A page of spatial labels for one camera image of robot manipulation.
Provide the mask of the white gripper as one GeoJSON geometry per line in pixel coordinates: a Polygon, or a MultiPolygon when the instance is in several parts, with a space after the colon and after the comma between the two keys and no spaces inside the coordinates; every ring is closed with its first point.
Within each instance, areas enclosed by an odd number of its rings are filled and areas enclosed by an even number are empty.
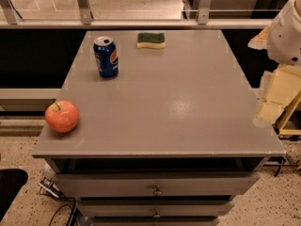
{"type": "Polygon", "coordinates": [[[247,46],[267,50],[280,65],[261,78],[253,123],[264,128],[276,122],[301,91],[301,0],[289,0],[270,27],[266,26],[247,46]]]}

